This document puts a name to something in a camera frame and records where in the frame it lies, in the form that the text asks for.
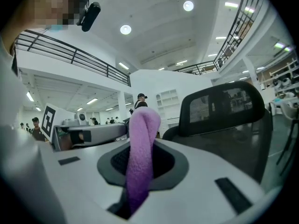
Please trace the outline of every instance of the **ceiling light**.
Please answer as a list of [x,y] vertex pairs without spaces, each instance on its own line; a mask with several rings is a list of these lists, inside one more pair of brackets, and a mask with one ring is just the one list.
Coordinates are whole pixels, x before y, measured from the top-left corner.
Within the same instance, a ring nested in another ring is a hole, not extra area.
[[177,63],[177,65],[183,64],[183,63],[185,63],[185,62],[187,62],[187,61],[188,61],[188,60],[185,60],[185,61],[179,62],[179,63]]
[[27,92],[27,97],[29,98],[29,100],[30,100],[30,101],[34,101],[34,100],[33,100],[33,98],[31,97],[31,95],[30,95],[30,92],[29,92],[29,91]]
[[94,98],[94,99],[92,99],[91,101],[89,101],[88,103],[86,103],[87,105],[90,105],[92,102],[94,102],[94,101],[96,101],[96,100],[98,100],[98,98]]
[[245,7],[245,11],[249,13],[254,13],[254,9],[251,9],[250,7]]
[[186,1],[186,2],[184,2],[183,8],[185,11],[190,12],[193,10],[194,4],[191,1]]
[[225,6],[227,6],[227,7],[238,7],[238,4],[232,3],[232,2],[226,2]]
[[284,44],[279,43],[279,42],[277,42],[274,46],[277,47],[277,48],[283,48],[283,47],[285,47]]
[[123,25],[121,27],[121,33],[123,33],[124,35],[130,34],[131,31],[132,31],[132,28],[129,25]]
[[119,65],[121,65],[123,68],[125,68],[126,70],[129,70],[129,68],[127,66],[125,66],[123,63],[119,62]]

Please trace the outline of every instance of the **gray floor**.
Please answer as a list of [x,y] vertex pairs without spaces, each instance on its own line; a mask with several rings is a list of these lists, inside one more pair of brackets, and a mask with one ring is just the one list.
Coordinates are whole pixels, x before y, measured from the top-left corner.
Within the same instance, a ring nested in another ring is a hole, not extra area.
[[[297,134],[296,130],[297,129],[294,129],[293,137]],[[288,134],[289,127],[284,122],[283,115],[277,114],[273,116],[272,141],[269,150],[267,165],[261,182],[261,186],[265,190],[265,192],[269,192],[274,187],[282,186],[285,178],[288,175],[288,171],[292,166],[292,163],[290,163],[283,175],[279,175],[291,153],[293,145],[295,144],[295,140],[293,140],[289,150],[284,154],[279,165],[276,165],[276,162],[280,157],[282,150],[284,149]]]

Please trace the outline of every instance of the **metal railing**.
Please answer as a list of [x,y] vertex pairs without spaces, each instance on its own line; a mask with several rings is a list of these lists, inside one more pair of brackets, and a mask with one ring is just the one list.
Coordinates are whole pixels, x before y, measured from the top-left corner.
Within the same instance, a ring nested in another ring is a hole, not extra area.
[[233,25],[214,59],[216,65],[221,68],[231,57],[255,21],[263,0],[241,0]]
[[174,71],[185,72],[194,75],[202,75],[210,72],[217,71],[218,67],[216,66],[215,61],[203,62],[195,65],[190,65],[183,67]]
[[26,30],[19,35],[16,44],[17,49],[55,58],[131,86],[130,77],[125,73],[79,48],[47,35]]

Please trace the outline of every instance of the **white pillar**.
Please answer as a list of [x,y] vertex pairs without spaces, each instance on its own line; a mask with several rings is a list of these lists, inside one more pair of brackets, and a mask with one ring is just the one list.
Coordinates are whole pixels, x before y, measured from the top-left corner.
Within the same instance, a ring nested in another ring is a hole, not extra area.
[[118,120],[122,122],[128,117],[126,111],[125,93],[123,91],[117,92],[117,98],[118,98],[118,108],[120,110],[120,116],[118,117]]
[[253,86],[259,92],[261,92],[262,91],[261,85],[260,85],[260,82],[259,82],[258,77],[256,75],[256,69],[255,69],[254,65],[252,64],[252,62],[246,56],[243,57],[243,61],[246,65],[247,70],[249,71]]

